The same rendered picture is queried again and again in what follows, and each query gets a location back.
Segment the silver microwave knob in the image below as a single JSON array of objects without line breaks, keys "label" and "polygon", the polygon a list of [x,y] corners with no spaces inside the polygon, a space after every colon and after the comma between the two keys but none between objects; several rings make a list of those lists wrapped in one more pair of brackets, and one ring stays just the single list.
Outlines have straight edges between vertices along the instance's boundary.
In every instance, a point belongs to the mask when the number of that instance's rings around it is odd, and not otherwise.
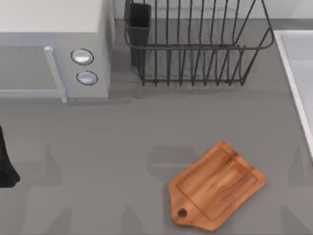
[{"label": "silver microwave knob", "polygon": [[89,70],[77,73],[76,79],[79,83],[85,86],[93,86],[98,82],[98,76]]},{"label": "silver microwave knob", "polygon": [[89,65],[94,61],[93,53],[85,48],[72,51],[70,57],[74,63],[81,66]]}]

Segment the wooden cutting board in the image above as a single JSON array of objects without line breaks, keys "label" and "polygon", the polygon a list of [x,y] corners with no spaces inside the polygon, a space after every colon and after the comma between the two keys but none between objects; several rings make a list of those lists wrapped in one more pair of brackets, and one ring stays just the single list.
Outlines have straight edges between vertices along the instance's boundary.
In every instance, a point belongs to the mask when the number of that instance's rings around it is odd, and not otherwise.
[{"label": "wooden cutting board", "polygon": [[267,182],[260,170],[221,141],[169,183],[171,220],[216,231]]}]

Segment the black cutlery holder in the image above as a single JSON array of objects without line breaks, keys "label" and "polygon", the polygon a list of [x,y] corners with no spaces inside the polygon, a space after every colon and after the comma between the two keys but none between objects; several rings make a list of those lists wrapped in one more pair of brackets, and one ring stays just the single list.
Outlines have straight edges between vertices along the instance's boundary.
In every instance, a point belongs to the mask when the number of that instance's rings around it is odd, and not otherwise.
[{"label": "black cutlery holder", "polygon": [[145,49],[151,28],[152,6],[125,0],[124,20],[129,37],[131,65],[141,70],[145,62]]}]

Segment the pale microwave oven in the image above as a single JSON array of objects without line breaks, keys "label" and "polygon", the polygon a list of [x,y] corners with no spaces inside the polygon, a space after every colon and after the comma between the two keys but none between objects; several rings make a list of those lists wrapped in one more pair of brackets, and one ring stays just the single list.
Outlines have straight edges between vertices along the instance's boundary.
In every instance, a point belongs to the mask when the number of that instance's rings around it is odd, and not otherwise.
[{"label": "pale microwave oven", "polygon": [[[0,46],[51,46],[65,83],[67,100],[105,99],[109,96],[115,37],[112,0],[0,0]],[[94,55],[86,66],[70,54],[85,48]],[[98,76],[85,86],[76,74]]]}]

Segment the microwave oven door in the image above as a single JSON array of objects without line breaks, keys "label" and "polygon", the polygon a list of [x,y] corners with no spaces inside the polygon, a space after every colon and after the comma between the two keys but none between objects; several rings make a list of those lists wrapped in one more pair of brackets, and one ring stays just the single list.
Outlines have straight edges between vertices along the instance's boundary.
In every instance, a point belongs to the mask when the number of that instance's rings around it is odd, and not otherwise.
[{"label": "microwave oven door", "polygon": [[0,99],[58,98],[45,46],[0,46]]}]

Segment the white sink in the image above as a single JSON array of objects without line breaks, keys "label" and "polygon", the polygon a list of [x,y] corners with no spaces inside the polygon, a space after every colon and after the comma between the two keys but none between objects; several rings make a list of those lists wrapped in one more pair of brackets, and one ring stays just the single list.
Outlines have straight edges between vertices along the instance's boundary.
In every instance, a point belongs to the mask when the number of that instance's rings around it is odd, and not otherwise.
[{"label": "white sink", "polygon": [[313,30],[276,30],[274,36],[313,162]]}]

